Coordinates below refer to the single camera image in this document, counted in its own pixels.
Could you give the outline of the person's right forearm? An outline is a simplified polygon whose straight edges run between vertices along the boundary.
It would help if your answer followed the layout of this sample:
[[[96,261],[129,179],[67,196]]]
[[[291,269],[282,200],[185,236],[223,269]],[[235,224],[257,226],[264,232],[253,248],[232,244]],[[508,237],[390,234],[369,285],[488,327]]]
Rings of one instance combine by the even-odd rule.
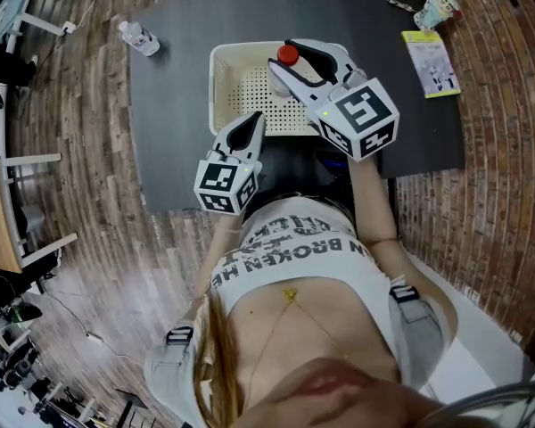
[[[348,161],[358,239],[364,245],[397,241],[387,190],[372,157]]]

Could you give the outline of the dark grey table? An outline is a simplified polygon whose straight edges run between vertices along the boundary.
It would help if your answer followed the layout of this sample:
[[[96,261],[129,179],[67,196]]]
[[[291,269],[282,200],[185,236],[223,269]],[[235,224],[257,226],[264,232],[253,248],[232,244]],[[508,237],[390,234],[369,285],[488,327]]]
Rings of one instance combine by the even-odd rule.
[[[419,7],[424,0],[400,1]],[[412,17],[388,0],[168,0],[136,19],[160,41],[152,56],[130,55],[136,161],[152,213],[198,204],[194,178],[213,143],[210,53],[223,44],[312,38],[342,45],[399,109],[396,141],[382,153],[385,177],[465,165],[457,99],[424,96],[401,35]]]

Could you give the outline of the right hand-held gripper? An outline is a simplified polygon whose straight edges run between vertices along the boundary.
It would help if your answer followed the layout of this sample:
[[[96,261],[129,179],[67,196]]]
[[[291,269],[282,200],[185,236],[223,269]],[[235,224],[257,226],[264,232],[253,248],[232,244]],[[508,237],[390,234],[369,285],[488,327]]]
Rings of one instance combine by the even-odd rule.
[[[353,70],[346,50],[315,39],[285,39],[284,43],[298,50],[320,80],[305,79],[275,59],[268,60],[268,67],[298,102],[313,110],[313,123],[325,140],[354,161],[362,161],[396,140],[398,109],[378,78],[369,79],[363,70]],[[333,88],[346,75],[346,80]]]

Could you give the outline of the person's neck and chest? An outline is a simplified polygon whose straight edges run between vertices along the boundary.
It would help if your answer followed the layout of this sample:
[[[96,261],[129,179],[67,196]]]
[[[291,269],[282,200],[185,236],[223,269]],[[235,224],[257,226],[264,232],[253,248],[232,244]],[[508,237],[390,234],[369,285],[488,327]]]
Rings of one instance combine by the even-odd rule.
[[[396,360],[370,312],[343,282],[299,278],[257,288],[235,304],[228,321],[244,408],[317,358],[337,358],[373,377],[399,380]]]

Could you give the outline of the cream perforated plastic basket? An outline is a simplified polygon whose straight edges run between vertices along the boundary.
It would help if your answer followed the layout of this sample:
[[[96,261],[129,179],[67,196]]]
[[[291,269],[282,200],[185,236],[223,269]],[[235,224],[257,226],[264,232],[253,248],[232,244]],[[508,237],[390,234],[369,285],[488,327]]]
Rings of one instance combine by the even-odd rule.
[[[235,118],[260,111],[267,136],[315,136],[305,107],[281,96],[271,85],[268,59],[275,58],[281,41],[216,46],[210,53],[209,122],[216,135]]]

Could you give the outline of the thin-rimmed eyeglasses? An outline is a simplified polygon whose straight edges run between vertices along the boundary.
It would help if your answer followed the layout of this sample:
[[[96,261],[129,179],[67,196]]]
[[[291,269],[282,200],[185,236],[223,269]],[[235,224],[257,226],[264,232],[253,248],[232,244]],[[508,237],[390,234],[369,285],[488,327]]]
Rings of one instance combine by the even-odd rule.
[[[459,416],[485,416],[489,419],[504,417],[513,413],[517,423],[530,420],[535,414],[535,380],[508,384],[474,394],[456,401],[440,411],[440,420]]]

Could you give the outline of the red-capped small bottle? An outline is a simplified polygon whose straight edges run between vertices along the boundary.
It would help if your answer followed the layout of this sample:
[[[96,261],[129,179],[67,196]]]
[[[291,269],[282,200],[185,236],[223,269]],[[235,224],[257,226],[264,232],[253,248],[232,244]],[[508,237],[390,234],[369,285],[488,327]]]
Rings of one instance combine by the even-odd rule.
[[[317,74],[312,67],[300,57],[298,49],[291,45],[281,45],[276,52],[276,60],[290,67],[292,70],[310,81],[317,80]],[[289,88],[267,67],[268,83],[274,95],[280,98],[292,98]]]

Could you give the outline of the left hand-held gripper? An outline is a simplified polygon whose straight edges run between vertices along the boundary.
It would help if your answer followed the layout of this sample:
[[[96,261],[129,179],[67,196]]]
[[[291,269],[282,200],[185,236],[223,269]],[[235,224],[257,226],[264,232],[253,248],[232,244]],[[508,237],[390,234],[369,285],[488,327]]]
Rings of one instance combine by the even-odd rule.
[[[239,116],[218,132],[214,150],[199,162],[193,186],[203,210],[233,216],[244,212],[259,190],[265,132],[261,111]]]

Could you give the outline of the white flat panel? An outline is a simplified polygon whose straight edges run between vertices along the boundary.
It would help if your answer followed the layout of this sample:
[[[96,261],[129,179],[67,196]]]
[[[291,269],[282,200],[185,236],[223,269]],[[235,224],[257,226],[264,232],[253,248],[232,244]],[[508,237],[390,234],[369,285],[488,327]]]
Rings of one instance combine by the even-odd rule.
[[[535,366],[494,320],[418,257],[409,258],[444,291],[457,311],[457,337],[421,393],[451,403],[531,379]]]

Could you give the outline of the yellow booklet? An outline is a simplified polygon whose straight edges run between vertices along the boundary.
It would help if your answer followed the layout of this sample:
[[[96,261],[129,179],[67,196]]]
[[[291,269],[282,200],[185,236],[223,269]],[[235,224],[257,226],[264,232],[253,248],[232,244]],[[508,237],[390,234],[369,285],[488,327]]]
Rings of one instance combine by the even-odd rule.
[[[426,99],[459,95],[460,85],[449,54],[437,32],[402,31]]]

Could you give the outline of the person's white printed shirt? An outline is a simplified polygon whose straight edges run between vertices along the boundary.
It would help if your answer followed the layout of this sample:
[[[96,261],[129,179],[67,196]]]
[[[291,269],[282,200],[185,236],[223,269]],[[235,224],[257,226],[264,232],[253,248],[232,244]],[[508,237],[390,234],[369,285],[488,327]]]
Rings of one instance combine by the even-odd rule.
[[[212,270],[208,289],[217,291],[230,311],[256,288],[302,277],[335,279],[356,292],[399,359],[391,321],[391,280],[357,239],[347,216],[322,202],[293,197],[253,213],[240,246]]]

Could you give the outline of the black waist device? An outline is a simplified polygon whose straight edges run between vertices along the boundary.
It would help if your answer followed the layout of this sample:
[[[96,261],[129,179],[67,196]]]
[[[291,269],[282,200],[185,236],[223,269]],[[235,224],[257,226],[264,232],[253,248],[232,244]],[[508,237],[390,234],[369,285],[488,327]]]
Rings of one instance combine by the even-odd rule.
[[[315,176],[319,184],[349,182],[348,158],[342,152],[315,151]]]

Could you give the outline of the clear plastic water bottle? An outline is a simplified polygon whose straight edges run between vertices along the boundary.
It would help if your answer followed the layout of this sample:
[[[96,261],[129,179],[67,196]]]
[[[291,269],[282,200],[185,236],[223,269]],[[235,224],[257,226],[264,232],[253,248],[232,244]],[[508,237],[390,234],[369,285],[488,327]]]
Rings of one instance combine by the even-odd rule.
[[[138,22],[122,21],[119,32],[125,43],[146,57],[156,54],[161,47],[158,38]]]

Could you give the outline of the person's left forearm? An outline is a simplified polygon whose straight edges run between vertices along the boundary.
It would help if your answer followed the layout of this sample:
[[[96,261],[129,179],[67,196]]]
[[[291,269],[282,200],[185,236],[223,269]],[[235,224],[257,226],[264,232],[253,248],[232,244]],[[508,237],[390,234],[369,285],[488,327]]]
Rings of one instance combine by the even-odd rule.
[[[190,307],[197,309],[203,301],[209,284],[212,270],[219,260],[240,242],[243,216],[221,215],[215,225],[214,235],[195,283],[195,295]]]

